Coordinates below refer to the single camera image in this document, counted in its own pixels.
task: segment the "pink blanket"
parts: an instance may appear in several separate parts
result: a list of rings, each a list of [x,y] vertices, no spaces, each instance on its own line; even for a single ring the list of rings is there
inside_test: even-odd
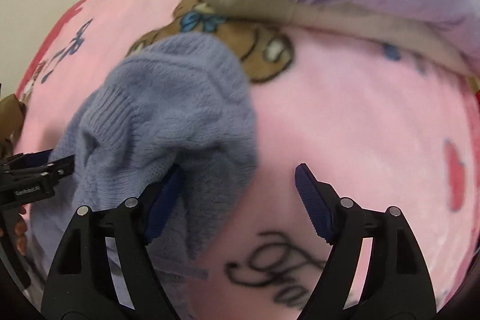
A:
[[[82,0],[69,10],[21,86],[31,98],[17,151],[54,147],[84,99],[139,37],[172,21],[179,1]],[[461,77],[389,45],[300,28],[285,28],[282,37],[293,47],[290,66],[251,88],[256,178],[198,262],[210,279],[190,284],[198,318],[298,316],[330,251],[295,189],[300,163],[364,208],[403,210],[441,306],[462,280],[479,233],[473,94]],[[258,48],[275,59],[286,50],[281,43]],[[364,247],[350,303],[365,277]],[[279,274],[285,278],[273,283]]]

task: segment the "brown stuffed toy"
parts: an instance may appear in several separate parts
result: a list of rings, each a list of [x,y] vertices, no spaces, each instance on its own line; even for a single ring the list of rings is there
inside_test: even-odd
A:
[[[14,144],[22,131],[25,105],[15,95],[0,101],[0,159],[13,155]]]

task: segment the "red heart print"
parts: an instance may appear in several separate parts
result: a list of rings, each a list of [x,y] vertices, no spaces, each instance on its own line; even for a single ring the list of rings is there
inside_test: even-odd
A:
[[[465,164],[460,159],[456,146],[450,140],[446,141],[443,151],[450,187],[448,207],[451,211],[459,211],[465,202]]]

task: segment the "blue gripper pad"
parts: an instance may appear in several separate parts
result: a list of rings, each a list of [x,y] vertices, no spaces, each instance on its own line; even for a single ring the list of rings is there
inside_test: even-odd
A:
[[[33,168],[46,165],[49,162],[50,153],[52,153],[52,150],[25,154],[23,156],[25,159],[25,167]]]
[[[296,168],[295,186],[317,235],[329,243],[334,237],[332,212],[318,191],[317,181],[307,165],[301,164]]]
[[[146,216],[143,237],[147,243],[151,243],[153,239],[162,234],[183,189],[184,182],[185,172],[180,166],[174,165],[161,182],[150,185],[157,190],[157,196]]]

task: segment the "cartoon bear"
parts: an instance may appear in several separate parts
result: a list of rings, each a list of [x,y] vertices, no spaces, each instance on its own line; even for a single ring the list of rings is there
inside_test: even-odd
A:
[[[273,79],[294,60],[290,39],[274,25],[219,16],[202,0],[182,0],[173,17],[171,24],[138,39],[127,55],[166,37],[198,31],[213,34],[230,48],[252,83]]]

